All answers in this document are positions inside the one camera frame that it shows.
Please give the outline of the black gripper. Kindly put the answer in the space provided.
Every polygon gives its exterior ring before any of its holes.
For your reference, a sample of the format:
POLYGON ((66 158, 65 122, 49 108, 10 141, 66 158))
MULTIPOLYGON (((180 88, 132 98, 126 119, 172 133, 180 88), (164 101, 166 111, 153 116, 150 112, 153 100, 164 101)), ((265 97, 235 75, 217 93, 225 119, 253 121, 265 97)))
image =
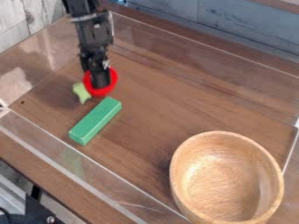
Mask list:
MULTIPOLYGON (((113 44, 113 19, 108 10, 98 11, 81 17, 73 17, 78 36, 78 58, 82 71, 89 70, 92 58, 106 60, 106 49, 113 44)), ((93 88, 104 88, 109 85, 109 71, 106 69, 90 70, 90 83, 93 88)))

